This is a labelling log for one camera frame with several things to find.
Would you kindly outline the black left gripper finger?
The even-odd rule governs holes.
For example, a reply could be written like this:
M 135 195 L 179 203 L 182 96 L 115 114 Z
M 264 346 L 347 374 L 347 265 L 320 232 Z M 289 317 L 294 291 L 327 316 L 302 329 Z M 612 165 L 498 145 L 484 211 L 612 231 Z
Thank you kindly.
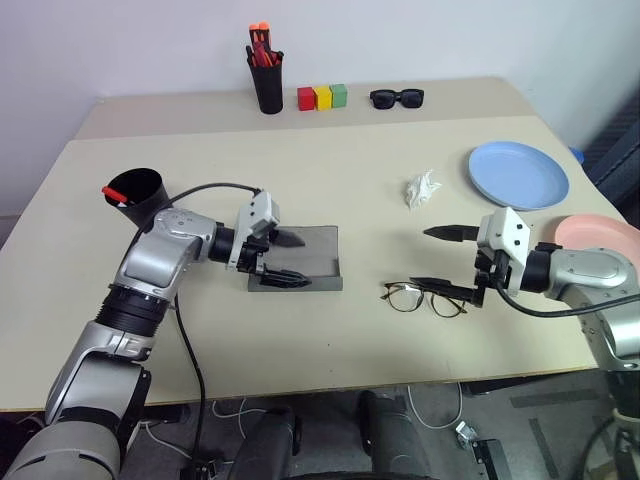
M 295 232 L 275 229 L 273 231 L 273 244 L 282 248 L 305 247 L 306 242 Z
M 300 272 L 265 269 L 260 275 L 260 284 L 278 289 L 297 289 L 310 285 L 312 281 Z

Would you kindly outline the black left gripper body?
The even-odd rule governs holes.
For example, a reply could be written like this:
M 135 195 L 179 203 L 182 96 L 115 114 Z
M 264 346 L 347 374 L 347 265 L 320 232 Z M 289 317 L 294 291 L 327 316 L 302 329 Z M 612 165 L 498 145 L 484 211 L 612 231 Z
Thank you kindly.
M 279 231 L 271 230 L 262 237 L 250 235 L 244 241 L 238 259 L 238 271 L 242 273 L 263 275 L 265 272 L 264 255 L 270 245 L 277 239 Z

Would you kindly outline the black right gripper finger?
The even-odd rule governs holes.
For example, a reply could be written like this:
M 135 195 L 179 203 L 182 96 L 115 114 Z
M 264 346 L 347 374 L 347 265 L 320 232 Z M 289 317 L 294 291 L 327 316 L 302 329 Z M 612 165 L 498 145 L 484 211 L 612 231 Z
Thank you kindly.
M 439 296 L 467 303 L 474 301 L 474 289 L 453 285 L 449 280 L 431 277 L 411 277 L 410 281 L 418 285 L 422 290 Z
M 423 233 L 445 241 L 475 241 L 479 233 L 479 227 L 468 225 L 443 225 L 430 227 L 425 229 Z

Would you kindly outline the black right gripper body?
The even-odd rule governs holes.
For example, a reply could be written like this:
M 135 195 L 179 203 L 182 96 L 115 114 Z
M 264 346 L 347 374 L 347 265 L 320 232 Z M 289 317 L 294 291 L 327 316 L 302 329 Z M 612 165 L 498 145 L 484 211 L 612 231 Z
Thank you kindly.
M 476 274 L 472 304 L 474 306 L 482 306 L 487 289 L 496 290 L 498 286 L 505 285 L 508 275 L 508 255 L 503 250 L 498 250 L 491 254 L 478 250 L 474 267 Z

